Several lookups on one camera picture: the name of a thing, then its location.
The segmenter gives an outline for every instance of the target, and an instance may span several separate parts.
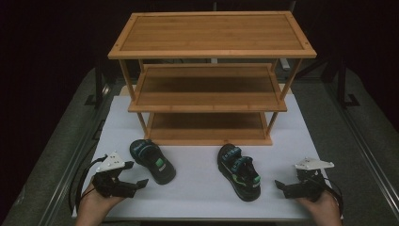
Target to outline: cable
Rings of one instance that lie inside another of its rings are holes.
[[[91,191],[95,190],[96,188],[92,188],[90,191],[86,192],[85,194],[80,197],[80,200],[82,200],[86,195],[88,195]]]
[[[75,195],[76,212],[79,210],[79,204],[80,204],[80,201],[81,201],[81,199],[82,199],[81,193],[82,193],[83,183],[85,182],[86,177],[88,176],[88,171],[90,170],[90,168],[91,168],[94,164],[96,164],[96,163],[98,163],[98,162],[103,162],[107,157],[108,157],[108,156],[105,155],[105,156],[102,157],[102,158],[97,158],[96,160],[94,160],[93,162],[91,162],[90,165],[88,165],[88,167],[86,167],[85,170],[83,171],[82,177],[80,178],[79,184],[77,185],[77,188],[76,188],[76,195]]]
[[[72,205],[71,195],[72,195],[72,188],[73,188],[74,180],[76,179],[77,173],[79,172],[80,168],[82,167],[85,159],[88,157],[88,155],[91,153],[91,151],[93,151],[94,147],[98,144],[98,142],[99,142],[98,140],[95,141],[94,144],[88,149],[88,151],[86,152],[85,156],[83,157],[83,159],[79,163],[79,166],[77,167],[75,174],[72,177],[71,184],[70,184],[70,189],[69,189],[69,192],[68,192],[68,205],[70,207],[71,214],[73,212],[73,205]]]
[[[317,186],[322,187],[324,190],[328,191],[329,193],[331,193],[332,196],[334,196],[335,200],[338,202],[338,208],[340,210],[340,216],[343,215],[343,193],[340,190],[339,187],[336,186],[336,184],[334,182],[332,182],[331,180],[329,180],[332,184],[334,184],[338,190],[340,191],[340,194],[338,194],[334,189],[332,189],[331,187],[329,187],[328,185],[324,184],[321,185],[320,183],[318,183],[317,181],[313,180],[312,178],[307,177],[306,180],[314,183]]]

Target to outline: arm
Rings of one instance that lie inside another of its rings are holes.
[[[306,198],[296,200],[311,212],[317,226],[343,225],[337,201],[327,191],[324,191],[316,202],[311,202]]]
[[[94,189],[90,183],[86,188],[86,194],[80,201],[79,211],[76,218],[76,226],[98,226],[103,222],[108,212],[125,198],[109,197],[105,198]]]

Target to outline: sandal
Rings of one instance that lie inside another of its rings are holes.
[[[169,183],[176,175],[172,164],[158,145],[150,139],[138,139],[130,145],[130,154],[137,164],[147,168],[158,185]]]
[[[251,202],[261,196],[261,177],[253,167],[252,158],[242,156],[240,148],[224,145],[217,155],[217,165],[241,200]]]

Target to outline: top shelf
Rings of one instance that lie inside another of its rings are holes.
[[[315,58],[290,11],[134,13],[111,59]]]

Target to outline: white table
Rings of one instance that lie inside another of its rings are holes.
[[[117,151],[124,161],[134,161],[129,146],[143,138],[143,130],[137,115],[127,112],[130,101],[129,96],[114,98],[93,160]],[[286,104],[288,112],[279,115],[271,132],[272,146],[240,146],[242,155],[254,159],[255,169],[262,177],[262,194],[256,201],[241,201],[219,172],[216,163],[219,146],[161,146],[177,171],[176,177],[160,186],[149,171],[138,164],[124,170],[120,175],[123,182],[150,180],[133,199],[126,199],[112,209],[107,219],[280,221],[310,218],[296,201],[285,199],[274,183],[274,180],[286,185],[298,183],[294,164],[305,157],[319,159],[294,94],[287,95]],[[89,172],[84,187],[97,167]]]

